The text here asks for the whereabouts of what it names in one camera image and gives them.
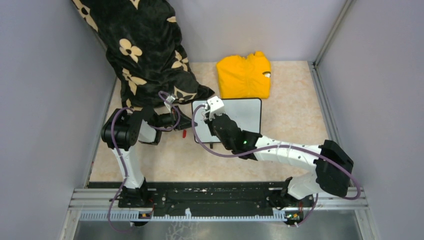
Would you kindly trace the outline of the black framed whiteboard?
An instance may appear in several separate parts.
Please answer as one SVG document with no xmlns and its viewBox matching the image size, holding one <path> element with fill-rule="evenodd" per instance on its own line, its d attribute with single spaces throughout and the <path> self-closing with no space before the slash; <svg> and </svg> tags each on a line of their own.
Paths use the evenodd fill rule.
<svg viewBox="0 0 424 240">
<path fill-rule="evenodd" d="M 225 113 L 235 121 L 239 128 L 249 132 L 260 133 L 262 121 L 262 100 L 260 98 L 230 98 L 223 99 Z M 201 108 L 194 116 L 196 133 L 204 144 L 219 143 L 220 140 L 211 135 L 208 125 L 204 122 L 205 110 Z"/>
</svg>

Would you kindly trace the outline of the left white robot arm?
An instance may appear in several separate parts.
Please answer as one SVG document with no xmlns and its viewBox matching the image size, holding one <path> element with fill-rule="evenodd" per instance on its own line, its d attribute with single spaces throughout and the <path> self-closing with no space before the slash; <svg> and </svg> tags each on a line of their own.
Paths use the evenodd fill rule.
<svg viewBox="0 0 424 240">
<path fill-rule="evenodd" d="M 192 119 L 175 106 L 169 113 L 158 114 L 153 107 L 134 110 L 117 108 L 103 125 L 101 140 L 115 155 L 123 177 L 119 193 L 113 199 L 120 208 L 140 208 L 151 202 L 147 181 L 142 173 L 136 144 L 158 145 L 162 133 L 191 127 Z"/>
</svg>

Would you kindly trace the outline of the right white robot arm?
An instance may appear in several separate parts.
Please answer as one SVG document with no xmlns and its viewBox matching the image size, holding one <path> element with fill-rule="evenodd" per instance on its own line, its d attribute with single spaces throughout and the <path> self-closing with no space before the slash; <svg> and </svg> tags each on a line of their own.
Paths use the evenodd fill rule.
<svg viewBox="0 0 424 240">
<path fill-rule="evenodd" d="M 321 145 L 278 141 L 242 130 L 226 114 L 209 116 L 205 123 L 211 135 L 231 151 L 231 157 L 278 162 L 307 171 L 301 176 L 286 179 L 281 199 L 287 206 L 295 206 L 305 197 L 323 192 L 349 199 L 354 162 L 335 141 L 326 139 Z"/>
</svg>

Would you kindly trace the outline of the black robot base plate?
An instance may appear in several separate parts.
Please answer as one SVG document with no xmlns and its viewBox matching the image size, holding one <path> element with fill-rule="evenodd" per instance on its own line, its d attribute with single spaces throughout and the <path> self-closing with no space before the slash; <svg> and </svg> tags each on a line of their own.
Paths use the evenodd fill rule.
<svg viewBox="0 0 424 240">
<path fill-rule="evenodd" d="M 154 207 L 155 217 L 268 217 L 274 210 L 310 207 L 313 197 L 298 200 L 287 194 L 284 181 L 257 182 L 147 182 L 123 188 L 120 208 Z"/>
</svg>

